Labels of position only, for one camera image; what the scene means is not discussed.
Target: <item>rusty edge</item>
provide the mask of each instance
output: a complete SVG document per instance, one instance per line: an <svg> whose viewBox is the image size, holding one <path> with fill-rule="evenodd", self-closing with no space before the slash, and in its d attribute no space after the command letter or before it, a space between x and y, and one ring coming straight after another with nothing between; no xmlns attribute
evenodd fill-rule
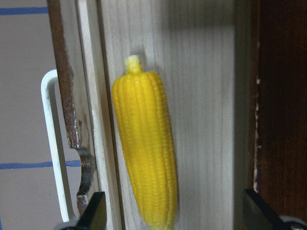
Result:
<svg viewBox="0 0 307 230"><path fill-rule="evenodd" d="M93 178L93 156L81 146L81 134L77 129L77 118L73 97L73 72L67 54L60 0L47 0L49 20L59 79L59 90L63 108L67 137L71 148L76 149L81 160L81 183L77 193L77 207L82 214L88 204L87 192Z"/></svg>
<svg viewBox="0 0 307 230"><path fill-rule="evenodd" d="M259 30L260 0L251 1L251 47L250 47L250 97L249 97L249 133L248 133L248 187L257 190L257 152L258 152L258 63L259 63Z"/></svg>

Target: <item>wooden board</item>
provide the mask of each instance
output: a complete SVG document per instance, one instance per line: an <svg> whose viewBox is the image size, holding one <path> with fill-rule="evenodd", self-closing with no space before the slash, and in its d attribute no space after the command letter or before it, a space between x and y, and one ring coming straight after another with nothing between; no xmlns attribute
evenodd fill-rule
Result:
<svg viewBox="0 0 307 230"><path fill-rule="evenodd" d="M307 3L260 1L255 187L279 215L307 221Z"/></svg>
<svg viewBox="0 0 307 230"><path fill-rule="evenodd" d="M131 54L165 84L179 182L176 230L243 229L248 9L229 0L101 0L109 87ZM149 230L133 197L116 121L114 131L125 227Z"/></svg>

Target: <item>yellow corn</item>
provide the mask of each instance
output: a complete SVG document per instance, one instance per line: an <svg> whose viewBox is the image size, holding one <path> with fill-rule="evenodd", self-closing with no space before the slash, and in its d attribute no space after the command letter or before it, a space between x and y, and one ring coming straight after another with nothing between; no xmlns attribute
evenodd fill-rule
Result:
<svg viewBox="0 0 307 230"><path fill-rule="evenodd" d="M152 230L172 230L177 176L163 83L156 72L142 72L138 56L128 57L126 67L112 96L133 193Z"/></svg>

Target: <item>dark wood surface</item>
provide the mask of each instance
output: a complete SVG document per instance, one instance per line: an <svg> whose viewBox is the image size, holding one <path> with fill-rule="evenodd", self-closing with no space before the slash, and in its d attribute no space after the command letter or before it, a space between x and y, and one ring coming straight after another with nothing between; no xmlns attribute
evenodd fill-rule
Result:
<svg viewBox="0 0 307 230"><path fill-rule="evenodd" d="M260 1L260 195L307 222L307 1Z"/></svg>

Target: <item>corn cob tip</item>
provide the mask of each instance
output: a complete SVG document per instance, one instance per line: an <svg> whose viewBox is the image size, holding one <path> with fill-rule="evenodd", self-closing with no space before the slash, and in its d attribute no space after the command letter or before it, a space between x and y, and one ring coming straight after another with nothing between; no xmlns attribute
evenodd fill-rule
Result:
<svg viewBox="0 0 307 230"><path fill-rule="evenodd" d="M139 59L139 56L137 56L137 55L129 56L125 61L125 65L126 65L126 73L127 74L142 73L141 61Z"/></svg>

